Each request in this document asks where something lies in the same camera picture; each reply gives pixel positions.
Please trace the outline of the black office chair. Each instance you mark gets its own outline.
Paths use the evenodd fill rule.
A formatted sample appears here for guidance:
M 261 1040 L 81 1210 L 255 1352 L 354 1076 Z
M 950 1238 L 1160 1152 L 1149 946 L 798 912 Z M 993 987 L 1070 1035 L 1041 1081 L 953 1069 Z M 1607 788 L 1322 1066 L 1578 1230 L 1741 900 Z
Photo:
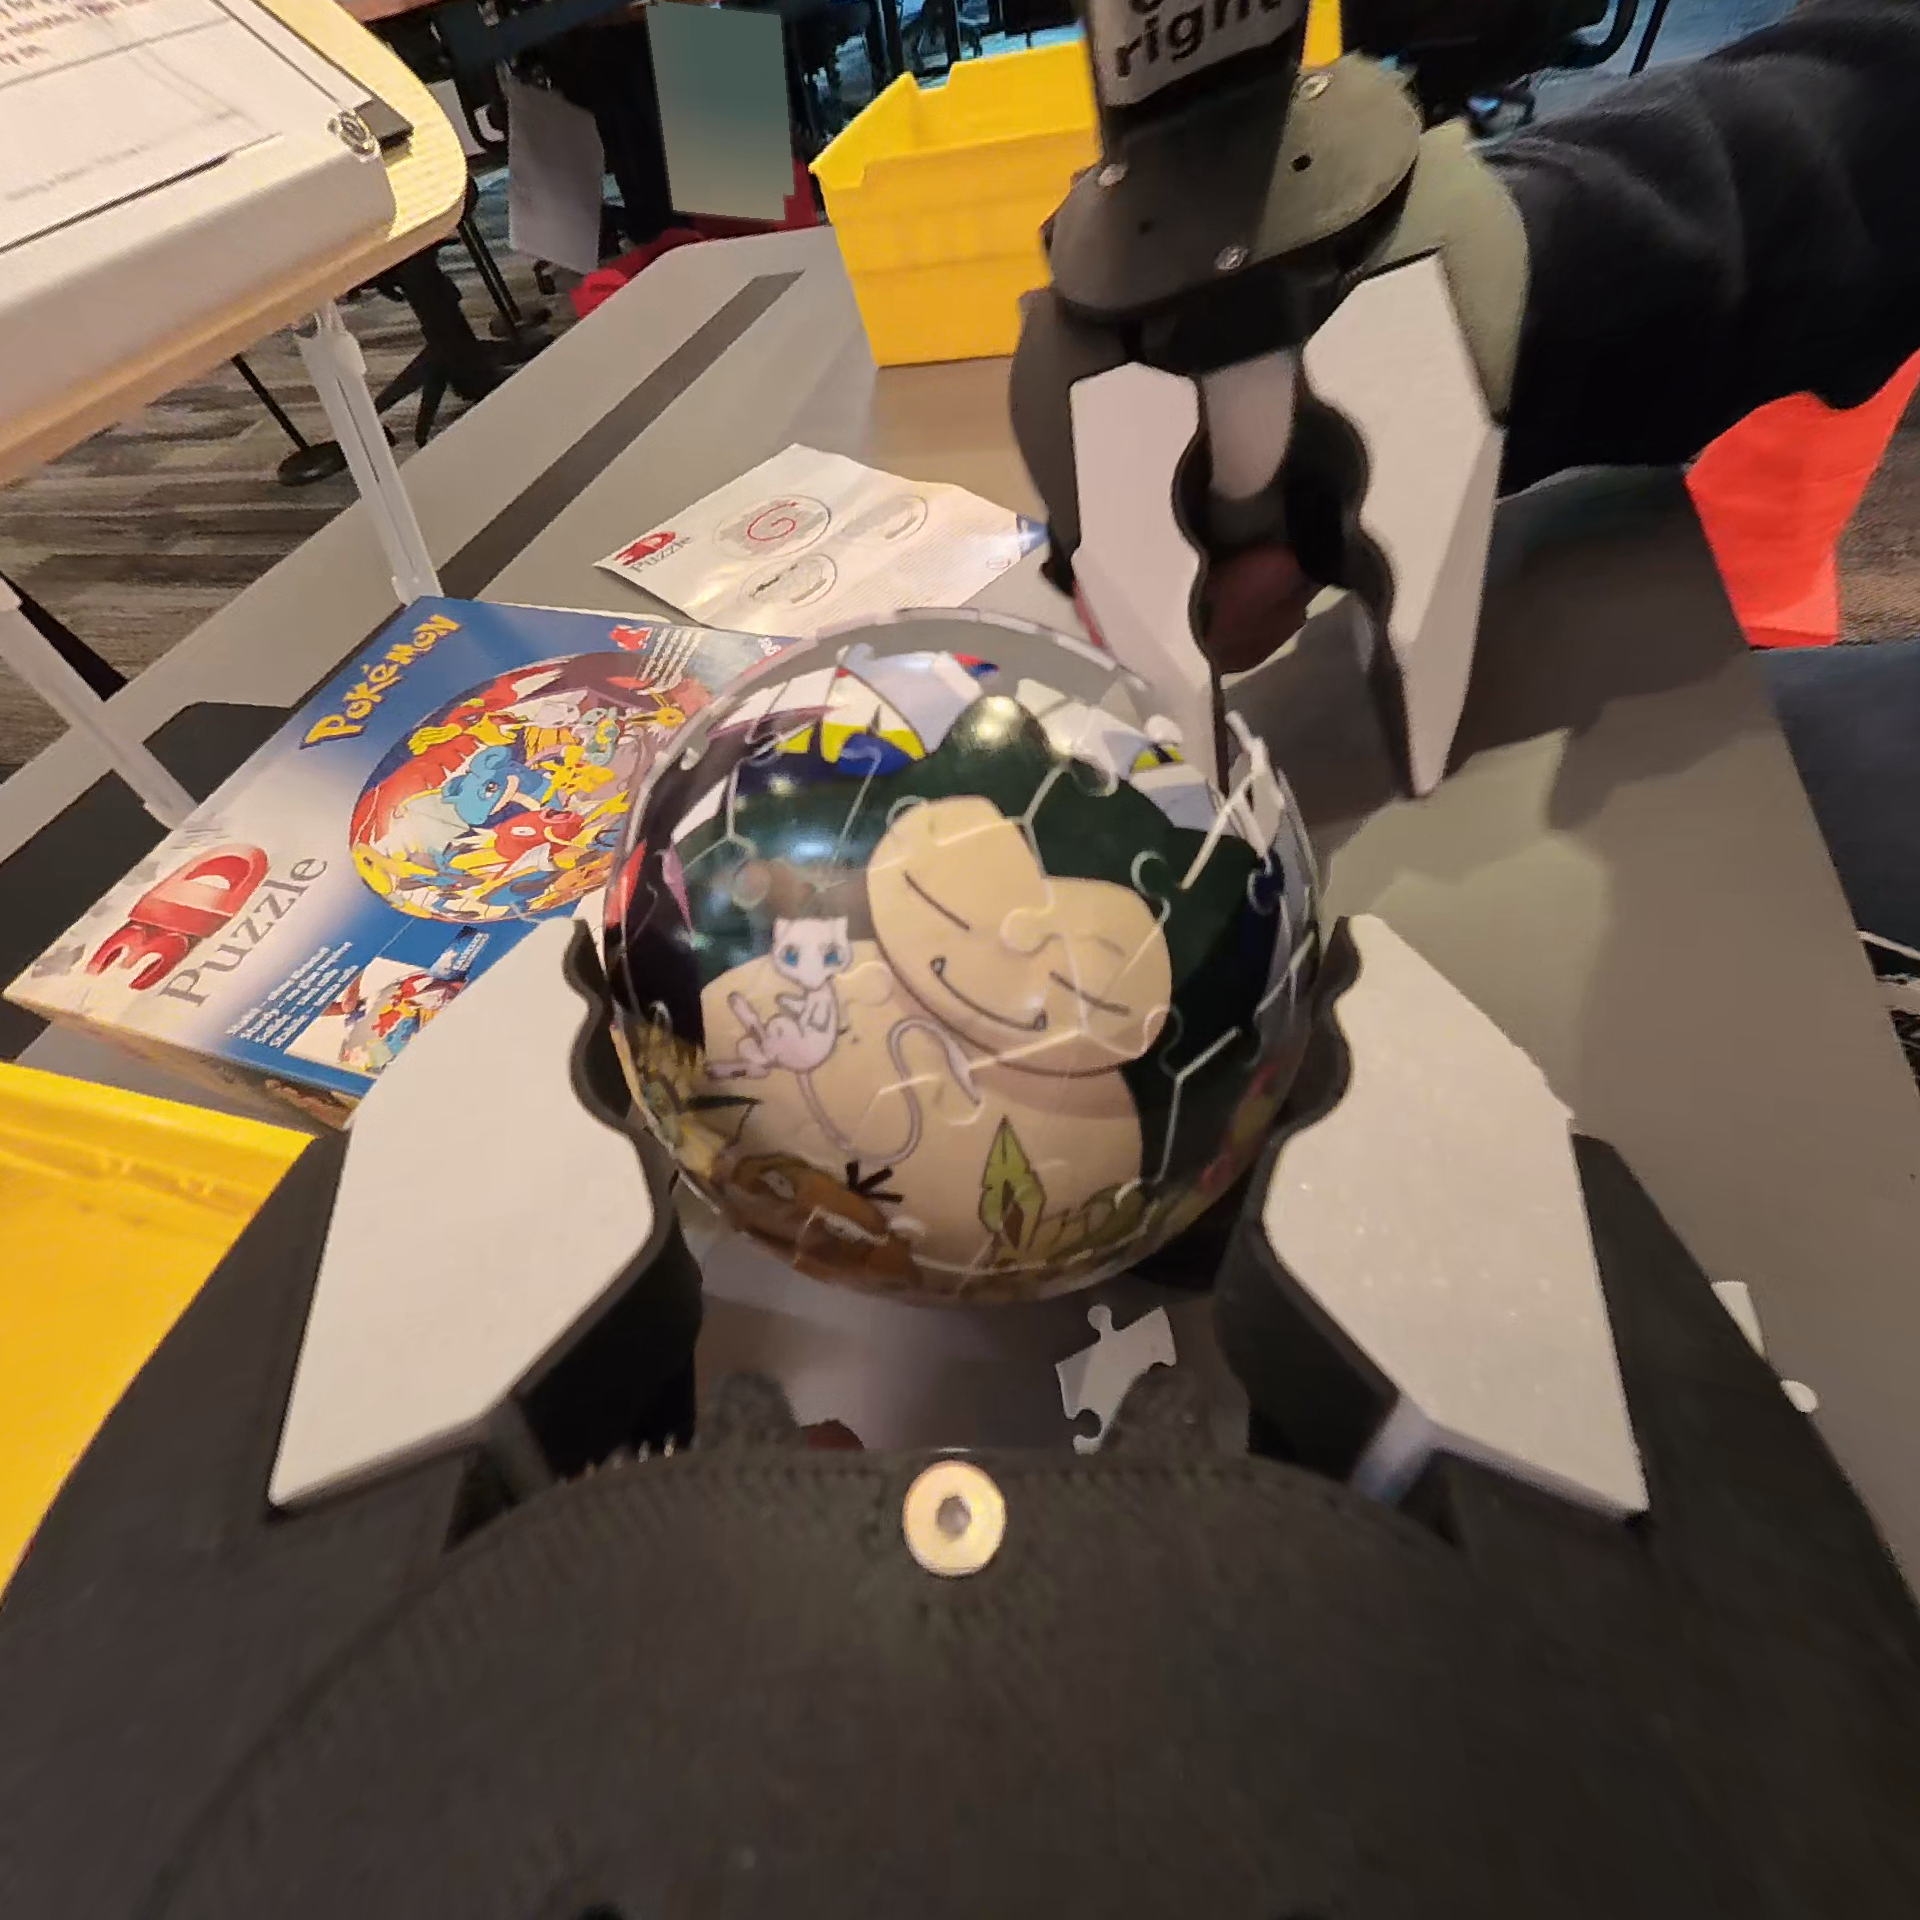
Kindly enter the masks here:
M 447 397 L 480 403 L 555 341 L 546 326 L 546 307 L 515 300 L 472 219 L 456 228 L 456 238 L 494 305 L 490 336 L 478 334 L 467 322 L 461 290 L 440 267 L 440 246 L 425 246 L 393 272 L 363 284 L 365 290 L 405 305 L 417 325 L 419 350 L 374 395 L 374 409 L 382 417 L 399 400 L 417 397 L 414 428 L 417 448 L 431 437 Z

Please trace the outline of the white paper sheet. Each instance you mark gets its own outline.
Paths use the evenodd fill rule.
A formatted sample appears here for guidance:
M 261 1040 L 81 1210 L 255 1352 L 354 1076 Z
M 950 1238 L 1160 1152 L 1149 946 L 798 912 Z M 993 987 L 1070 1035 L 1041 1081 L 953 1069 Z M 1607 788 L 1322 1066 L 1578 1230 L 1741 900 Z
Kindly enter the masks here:
M 601 260 L 606 161 L 587 109 L 503 76 L 510 124 L 510 243 L 518 256 L 584 277 Z

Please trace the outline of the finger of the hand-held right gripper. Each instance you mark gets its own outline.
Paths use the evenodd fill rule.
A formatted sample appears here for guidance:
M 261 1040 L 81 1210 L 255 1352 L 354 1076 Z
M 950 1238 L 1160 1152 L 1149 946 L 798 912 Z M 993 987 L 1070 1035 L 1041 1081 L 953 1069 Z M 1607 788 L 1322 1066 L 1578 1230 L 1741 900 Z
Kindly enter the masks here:
M 1330 584 L 1393 780 L 1449 771 L 1472 684 L 1503 433 L 1481 389 L 1439 254 L 1357 281 L 1310 336 L 1297 462 L 1330 492 Z
M 1225 780 L 1215 670 L 1198 636 L 1205 546 L 1190 481 L 1205 442 L 1192 377 L 1152 369 L 1053 293 L 1019 307 L 1010 421 L 1058 571 L 1087 633 L 1157 698 L 1184 753 Z

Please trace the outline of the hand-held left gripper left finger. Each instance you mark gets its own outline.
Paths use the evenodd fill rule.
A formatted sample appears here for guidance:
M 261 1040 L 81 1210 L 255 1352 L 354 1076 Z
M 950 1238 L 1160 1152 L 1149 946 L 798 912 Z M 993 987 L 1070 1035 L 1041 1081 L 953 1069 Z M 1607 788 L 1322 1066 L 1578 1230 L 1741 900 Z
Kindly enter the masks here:
M 582 921 L 529 932 L 346 1134 L 270 1497 L 474 1450 L 514 1494 L 687 1438 L 702 1272 Z

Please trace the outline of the white puzzle piece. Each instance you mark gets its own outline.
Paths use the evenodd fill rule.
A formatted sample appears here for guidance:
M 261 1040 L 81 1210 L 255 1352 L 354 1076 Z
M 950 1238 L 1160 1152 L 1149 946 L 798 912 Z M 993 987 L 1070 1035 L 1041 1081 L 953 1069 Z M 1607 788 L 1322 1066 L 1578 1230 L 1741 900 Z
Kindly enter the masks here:
M 1072 1450 L 1078 1457 L 1101 1452 L 1113 1417 L 1152 1370 L 1177 1364 L 1177 1339 L 1162 1308 L 1139 1313 L 1119 1325 L 1113 1308 L 1094 1302 L 1087 1308 L 1090 1344 L 1055 1363 L 1053 1373 L 1061 1388 L 1062 1417 L 1072 1428 Z
M 1734 1322 L 1734 1325 L 1741 1331 L 1751 1352 L 1773 1373 L 1775 1385 L 1785 1392 L 1787 1402 L 1805 1417 L 1814 1416 L 1818 1405 L 1817 1392 L 1808 1382 L 1781 1376 L 1777 1370 L 1771 1364 L 1769 1346 L 1761 1333 L 1759 1310 L 1755 1308 L 1751 1289 L 1736 1280 L 1715 1280 L 1711 1284 L 1711 1293 Z

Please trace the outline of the person's right forearm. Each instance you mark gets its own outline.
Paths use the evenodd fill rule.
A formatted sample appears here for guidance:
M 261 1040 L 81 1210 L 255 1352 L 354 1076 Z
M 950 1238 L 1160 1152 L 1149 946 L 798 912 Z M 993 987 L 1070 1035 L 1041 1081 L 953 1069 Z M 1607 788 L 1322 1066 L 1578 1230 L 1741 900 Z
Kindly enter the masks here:
M 1801 4 L 1489 158 L 1526 238 L 1501 492 L 1673 467 L 1917 347 L 1917 4 Z

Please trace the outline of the person's right hand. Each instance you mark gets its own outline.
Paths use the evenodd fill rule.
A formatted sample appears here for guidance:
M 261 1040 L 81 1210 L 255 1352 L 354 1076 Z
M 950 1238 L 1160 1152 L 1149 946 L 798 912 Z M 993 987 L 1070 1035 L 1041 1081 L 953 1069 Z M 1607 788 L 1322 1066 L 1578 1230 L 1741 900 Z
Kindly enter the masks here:
M 1256 670 L 1306 622 L 1317 584 L 1275 542 L 1243 544 L 1214 555 L 1205 580 L 1202 650 L 1221 676 Z

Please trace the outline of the yellow plastic bin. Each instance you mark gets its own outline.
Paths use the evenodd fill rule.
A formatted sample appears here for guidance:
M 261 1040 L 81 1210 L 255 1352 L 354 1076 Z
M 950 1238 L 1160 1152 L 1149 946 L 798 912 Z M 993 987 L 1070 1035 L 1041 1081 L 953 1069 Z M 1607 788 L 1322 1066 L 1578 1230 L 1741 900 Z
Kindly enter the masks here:
M 1 1068 L 1 1579 L 307 1136 Z
M 811 162 L 878 369 L 1014 352 L 1045 222 L 1096 158 L 1087 49 L 1067 40 L 893 80 Z

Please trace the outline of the colourful puzzle ball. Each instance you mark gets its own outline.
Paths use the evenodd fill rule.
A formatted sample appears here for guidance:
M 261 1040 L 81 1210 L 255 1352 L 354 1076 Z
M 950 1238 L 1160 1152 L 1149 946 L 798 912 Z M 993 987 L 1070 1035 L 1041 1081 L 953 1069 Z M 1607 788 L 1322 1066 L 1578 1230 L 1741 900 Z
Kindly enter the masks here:
M 1312 843 L 1265 744 L 1096 646 L 889 616 L 742 672 L 606 899 L 634 1129 L 800 1274 L 915 1302 L 1117 1276 L 1240 1188 L 1312 1038 Z

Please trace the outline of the white document holder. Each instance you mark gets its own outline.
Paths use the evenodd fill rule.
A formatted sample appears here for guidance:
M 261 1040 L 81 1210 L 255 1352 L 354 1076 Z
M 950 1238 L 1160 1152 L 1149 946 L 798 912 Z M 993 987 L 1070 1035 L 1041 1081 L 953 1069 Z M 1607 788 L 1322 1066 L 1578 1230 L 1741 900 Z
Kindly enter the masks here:
M 263 4 L 5 2 L 5 429 L 357 246 L 411 133 Z

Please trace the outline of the wooden side table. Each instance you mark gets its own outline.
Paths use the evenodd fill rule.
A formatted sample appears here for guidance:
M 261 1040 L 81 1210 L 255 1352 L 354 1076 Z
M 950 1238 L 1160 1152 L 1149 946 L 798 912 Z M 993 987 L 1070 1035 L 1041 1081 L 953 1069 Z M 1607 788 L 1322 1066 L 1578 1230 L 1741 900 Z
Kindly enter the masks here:
M 77 395 L 77 408 L 66 417 L 42 417 L 22 429 L 5 429 L 5 483 L 54 459 L 99 425 L 211 369 L 230 352 L 248 347 L 270 331 L 291 326 L 306 370 L 342 442 L 354 484 L 367 505 L 397 598 L 408 606 L 439 593 L 440 586 L 335 300 L 357 281 L 391 270 L 453 230 L 464 212 L 464 154 L 433 99 L 350 14 L 334 4 L 312 4 L 307 14 L 298 14 L 291 4 L 265 9 L 310 40 L 346 76 L 367 83 L 414 124 L 414 133 L 374 168 L 374 176 L 393 193 L 393 214 L 357 246 L 312 260 L 273 285 L 242 298 L 216 321 L 208 321 Z

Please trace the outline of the white instruction sheet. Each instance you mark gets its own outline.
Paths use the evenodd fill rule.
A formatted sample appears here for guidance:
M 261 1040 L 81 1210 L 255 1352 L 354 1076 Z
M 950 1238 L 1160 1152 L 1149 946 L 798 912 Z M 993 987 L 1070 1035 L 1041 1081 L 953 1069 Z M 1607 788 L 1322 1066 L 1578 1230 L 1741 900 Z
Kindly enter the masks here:
M 1045 523 L 961 486 L 794 444 L 599 570 L 707 628 L 802 641 L 896 611 L 959 608 L 1045 542 Z

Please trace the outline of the blue puzzle box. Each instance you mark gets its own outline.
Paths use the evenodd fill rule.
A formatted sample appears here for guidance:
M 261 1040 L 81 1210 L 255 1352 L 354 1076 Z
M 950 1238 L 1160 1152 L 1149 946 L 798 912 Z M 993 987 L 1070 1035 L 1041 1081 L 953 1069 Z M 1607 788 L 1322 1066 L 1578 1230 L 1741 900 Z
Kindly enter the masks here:
M 342 1123 L 537 926 L 593 916 L 647 773 L 784 646 L 425 596 L 22 963 L 6 1000 Z

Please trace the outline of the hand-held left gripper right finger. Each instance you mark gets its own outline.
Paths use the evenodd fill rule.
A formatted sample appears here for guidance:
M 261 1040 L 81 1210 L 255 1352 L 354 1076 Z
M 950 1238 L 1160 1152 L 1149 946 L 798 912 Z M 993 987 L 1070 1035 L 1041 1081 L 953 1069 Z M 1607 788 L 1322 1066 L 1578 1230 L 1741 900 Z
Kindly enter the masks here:
M 1381 920 L 1333 931 L 1214 1313 L 1254 1440 L 1362 1494 L 1458 1457 L 1647 1505 L 1568 1109 Z

